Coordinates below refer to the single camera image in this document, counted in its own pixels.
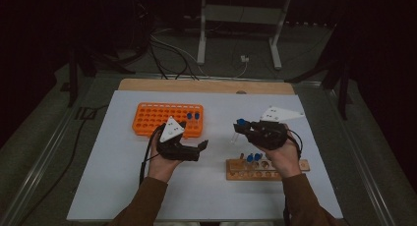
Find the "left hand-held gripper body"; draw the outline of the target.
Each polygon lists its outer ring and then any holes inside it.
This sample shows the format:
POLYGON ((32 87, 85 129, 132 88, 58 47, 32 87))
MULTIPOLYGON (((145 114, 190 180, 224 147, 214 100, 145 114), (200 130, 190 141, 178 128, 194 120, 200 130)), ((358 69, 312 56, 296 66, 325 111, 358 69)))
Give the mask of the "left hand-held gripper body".
POLYGON ((157 142, 157 151, 165 159, 181 161, 198 161, 200 153, 197 147, 184 145, 180 142, 185 133, 179 122, 172 116, 162 125, 157 142))

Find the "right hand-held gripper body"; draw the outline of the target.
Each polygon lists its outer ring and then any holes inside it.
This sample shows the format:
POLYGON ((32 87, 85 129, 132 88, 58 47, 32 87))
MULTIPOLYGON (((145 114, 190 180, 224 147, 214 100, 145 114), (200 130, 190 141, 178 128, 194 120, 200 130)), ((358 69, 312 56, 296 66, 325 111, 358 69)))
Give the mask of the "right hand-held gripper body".
POLYGON ((296 143, 299 150, 303 149, 303 143, 298 134, 286 127, 284 121, 302 118, 302 112, 292 111, 289 109, 270 106, 262 115, 260 126, 251 128, 247 134, 250 143, 269 150, 275 150, 282 147, 287 140, 296 143))

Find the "orange plastic test tube rack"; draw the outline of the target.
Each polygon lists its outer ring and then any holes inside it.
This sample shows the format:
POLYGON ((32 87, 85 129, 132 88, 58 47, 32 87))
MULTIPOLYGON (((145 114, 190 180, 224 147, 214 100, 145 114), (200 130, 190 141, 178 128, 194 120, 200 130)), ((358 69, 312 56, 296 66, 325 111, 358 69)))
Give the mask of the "orange plastic test tube rack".
POLYGON ((141 102, 138 104, 132 129, 138 136, 149 137, 155 128, 164 124, 170 116, 177 122, 187 122, 187 113, 193 113, 193 123, 186 126, 184 138, 198 138, 204 128, 204 107, 201 104, 141 102), (200 124, 195 123, 194 114, 201 115, 200 124))

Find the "wooden test tube rack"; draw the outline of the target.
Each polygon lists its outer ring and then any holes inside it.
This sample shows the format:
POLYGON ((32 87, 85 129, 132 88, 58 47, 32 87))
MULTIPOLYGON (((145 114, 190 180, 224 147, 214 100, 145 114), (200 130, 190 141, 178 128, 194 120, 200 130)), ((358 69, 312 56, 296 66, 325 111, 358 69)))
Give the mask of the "wooden test tube rack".
POLYGON ((270 160, 262 155, 259 161, 247 163, 244 153, 238 158, 225 161, 226 179, 228 181, 280 181, 281 176, 272 166, 270 160))

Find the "person's left hand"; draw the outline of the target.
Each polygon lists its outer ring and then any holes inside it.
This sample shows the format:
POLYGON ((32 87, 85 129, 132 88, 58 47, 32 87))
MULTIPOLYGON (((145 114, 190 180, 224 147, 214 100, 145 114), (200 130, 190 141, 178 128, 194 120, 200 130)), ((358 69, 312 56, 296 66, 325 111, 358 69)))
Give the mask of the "person's left hand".
POLYGON ((151 141, 148 177, 154 178, 164 183, 168 183, 175 169, 181 160, 169 160, 163 158, 157 151, 160 131, 157 131, 151 141))

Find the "person's right hand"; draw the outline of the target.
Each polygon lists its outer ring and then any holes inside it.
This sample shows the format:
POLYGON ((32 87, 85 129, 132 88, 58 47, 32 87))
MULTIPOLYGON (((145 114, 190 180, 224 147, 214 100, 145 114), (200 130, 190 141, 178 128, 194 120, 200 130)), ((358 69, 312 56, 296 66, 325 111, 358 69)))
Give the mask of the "person's right hand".
POLYGON ((282 147, 275 150, 263 149, 263 152, 282 179, 302 173, 299 166, 298 147, 294 141, 287 140, 282 147))

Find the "wooden board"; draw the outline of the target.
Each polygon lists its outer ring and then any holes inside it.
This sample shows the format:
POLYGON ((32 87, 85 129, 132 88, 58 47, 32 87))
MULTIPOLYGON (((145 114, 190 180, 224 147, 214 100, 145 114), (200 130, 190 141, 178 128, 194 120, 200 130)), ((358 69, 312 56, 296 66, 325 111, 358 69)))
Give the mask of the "wooden board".
POLYGON ((293 95, 288 83, 123 79, 119 90, 293 95))

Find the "white table sheet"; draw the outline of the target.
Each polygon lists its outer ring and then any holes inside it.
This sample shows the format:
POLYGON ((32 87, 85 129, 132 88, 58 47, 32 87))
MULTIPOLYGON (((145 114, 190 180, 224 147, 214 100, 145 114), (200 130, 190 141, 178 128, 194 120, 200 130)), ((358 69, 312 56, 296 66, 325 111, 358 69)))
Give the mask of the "white table sheet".
POLYGON ((257 121, 271 106, 302 112, 295 95, 192 92, 114 92, 78 186, 68 219, 106 221, 129 204, 138 188, 148 141, 132 129, 141 102, 200 104, 204 108, 201 138, 208 147, 196 162, 180 164, 168 183, 157 216, 160 221, 277 220, 284 194, 278 181, 229 181, 225 162, 257 149, 235 135, 239 118, 257 121))

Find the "black tripod stand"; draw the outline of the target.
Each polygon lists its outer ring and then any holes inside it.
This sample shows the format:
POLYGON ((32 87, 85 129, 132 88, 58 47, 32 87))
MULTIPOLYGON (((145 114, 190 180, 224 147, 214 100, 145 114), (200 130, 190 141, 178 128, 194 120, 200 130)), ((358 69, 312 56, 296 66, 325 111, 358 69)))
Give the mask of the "black tripod stand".
POLYGON ((343 31, 343 27, 338 25, 334 28, 328 43, 322 51, 321 56, 315 67, 299 76, 286 79, 287 83, 298 84, 313 75, 327 72, 321 82, 322 89, 334 89, 338 85, 337 110, 340 116, 346 120, 347 91, 349 84, 349 63, 352 59, 352 46, 357 38, 349 38, 343 31))
POLYGON ((79 96, 78 70, 86 67, 86 71, 90 77, 93 77, 96 73, 96 69, 91 62, 92 59, 104 63, 110 69, 121 74, 132 74, 132 71, 123 68, 121 65, 111 61, 103 54, 86 45, 70 45, 68 49, 69 81, 62 86, 64 91, 69 92, 69 107, 72 107, 75 104, 79 96))

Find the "white metal stand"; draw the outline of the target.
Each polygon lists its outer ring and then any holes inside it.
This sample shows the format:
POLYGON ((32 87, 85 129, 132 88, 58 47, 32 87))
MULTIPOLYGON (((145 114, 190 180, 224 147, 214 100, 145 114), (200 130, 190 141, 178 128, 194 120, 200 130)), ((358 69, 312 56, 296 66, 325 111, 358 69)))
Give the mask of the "white metal stand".
POLYGON ((261 8, 248 6, 233 6, 208 4, 207 0, 201 0, 200 14, 200 39, 197 52, 197 64, 203 65, 206 60, 206 23, 223 22, 223 23, 244 23, 275 25, 275 33, 268 39, 268 47, 276 70, 282 68, 282 62, 278 51, 278 40, 280 38, 288 8, 291 0, 284 0, 280 8, 261 8))

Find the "metal frame rail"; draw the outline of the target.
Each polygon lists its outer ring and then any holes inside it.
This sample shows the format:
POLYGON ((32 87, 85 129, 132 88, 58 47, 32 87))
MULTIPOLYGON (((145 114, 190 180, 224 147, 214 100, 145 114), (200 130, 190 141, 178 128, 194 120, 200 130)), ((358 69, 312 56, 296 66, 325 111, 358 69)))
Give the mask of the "metal frame rail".
POLYGON ((361 152, 359 144, 354 139, 353 133, 346 126, 345 120, 343 120, 339 114, 337 108, 338 96, 333 90, 326 90, 325 94, 335 117, 337 127, 341 130, 343 136, 347 138, 347 149, 349 150, 350 157, 354 162, 356 172, 361 178, 362 186, 367 192, 368 199, 379 218, 381 226, 396 226, 380 188, 361 152))
POLYGON ((46 94, 0 149, 0 226, 17 226, 44 171, 67 132, 71 119, 93 83, 80 78, 73 103, 58 85, 46 94))
MULTIPOLYGON (((166 77, 160 74, 144 73, 144 74, 118 74, 118 73, 97 73, 97 78, 109 78, 109 79, 150 79, 150 80, 163 80, 163 81, 189 81, 192 82, 254 82, 254 83, 284 83, 284 80, 261 80, 261 79, 238 79, 238 78, 224 78, 224 77, 206 77, 198 76, 195 79, 192 79, 190 76, 180 77, 175 79, 175 76, 168 75, 166 77)), ((295 86, 305 85, 312 87, 319 87, 322 85, 322 82, 319 81, 302 81, 295 86)))

